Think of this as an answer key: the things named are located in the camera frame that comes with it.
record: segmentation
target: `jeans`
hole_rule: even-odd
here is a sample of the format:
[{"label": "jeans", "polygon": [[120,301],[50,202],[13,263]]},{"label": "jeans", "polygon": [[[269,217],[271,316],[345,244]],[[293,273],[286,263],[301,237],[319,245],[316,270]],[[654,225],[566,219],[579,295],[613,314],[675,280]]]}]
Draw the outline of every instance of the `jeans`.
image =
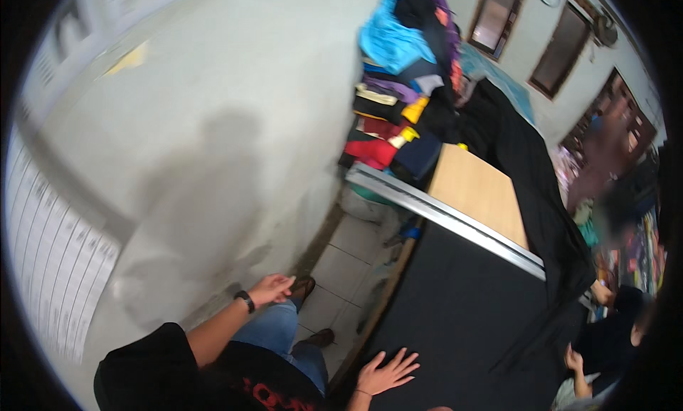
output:
[{"label": "jeans", "polygon": [[278,354],[310,378],[322,396],[325,396],[327,368],[320,347],[310,343],[298,343],[290,354],[298,321],[296,309],[301,306],[298,304],[299,306],[287,300],[270,306],[240,328],[232,337],[232,341],[263,347]]}]

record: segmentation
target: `purple cloth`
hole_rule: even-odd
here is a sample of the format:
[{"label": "purple cloth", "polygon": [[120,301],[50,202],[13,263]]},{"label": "purple cloth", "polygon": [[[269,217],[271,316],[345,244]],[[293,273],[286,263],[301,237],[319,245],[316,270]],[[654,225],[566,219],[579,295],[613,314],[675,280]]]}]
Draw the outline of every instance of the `purple cloth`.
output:
[{"label": "purple cloth", "polygon": [[456,25],[451,20],[451,9],[448,7],[446,0],[433,0],[437,7],[441,8],[442,11],[446,13],[446,40],[448,40],[449,55],[451,56],[451,62],[460,58],[460,54],[457,52],[457,47],[460,46],[460,34],[456,30]]},{"label": "purple cloth", "polygon": [[371,78],[367,74],[363,76],[363,83],[369,84],[369,85],[375,85],[379,86],[380,88],[384,89],[391,89],[396,92],[398,92],[401,96],[398,97],[401,101],[407,104],[412,104],[417,99],[419,98],[419,95],[417,92],[415,92],[413,89],[410,87],[397,83],[397,82],[391,82],[390,80],[381,80],[381,79],[375,79]]}]

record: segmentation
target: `white wall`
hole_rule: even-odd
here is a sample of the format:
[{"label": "white wall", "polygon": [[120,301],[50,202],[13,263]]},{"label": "white wall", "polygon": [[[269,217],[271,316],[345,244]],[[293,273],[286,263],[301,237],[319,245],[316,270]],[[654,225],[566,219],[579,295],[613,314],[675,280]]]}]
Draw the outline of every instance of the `white wall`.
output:
[{"label": "white wall", "polygon": [[[448,0],[468,32],[478,0]],[[81,365],[49,355],[84,408],[104,355],[179,321],[228,283],[286,271],[335,198],[359,73],[356,33],[378,0],[181,0],[97,58],[40,130],[64,165],[137,224],[92,321]],[[499,65],[526,83],[561,9],[524,0]],[[140,67],[102,76],[142,42]],[[590,48],[554,101],[530,88],[549,144],[617,65],[650,117],[627,40]],[[655,116],[650,120],[657,126]]]}]

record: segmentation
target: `black watch strap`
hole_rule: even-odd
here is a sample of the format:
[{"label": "black watch strap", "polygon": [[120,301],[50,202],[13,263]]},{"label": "black watch strap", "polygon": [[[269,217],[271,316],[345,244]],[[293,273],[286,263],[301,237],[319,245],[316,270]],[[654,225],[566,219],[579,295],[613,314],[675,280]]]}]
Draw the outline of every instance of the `black watch strap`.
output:
[{"label": "black watch strap", "polygon": [[254,307],[254,302],[252,301],[252,297],[250,297],[245,290],[239,291],[233,298],[243,299],[247,306],[249,306],[250,313],[254,313],[254,310],[256,310],[256,307]]}]

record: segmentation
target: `paper sheet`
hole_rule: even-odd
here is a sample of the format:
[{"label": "paper sheet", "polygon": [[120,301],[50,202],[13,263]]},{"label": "paper sheet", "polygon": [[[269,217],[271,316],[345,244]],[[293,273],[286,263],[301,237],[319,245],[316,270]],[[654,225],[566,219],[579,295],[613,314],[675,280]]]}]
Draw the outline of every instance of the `paper sheet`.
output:
[{"label": "paper sheet", "polygon": [[16,128],[6,169],[5,221],[16,290],[42,345],[80,363],[120,244],[58,195]]}]

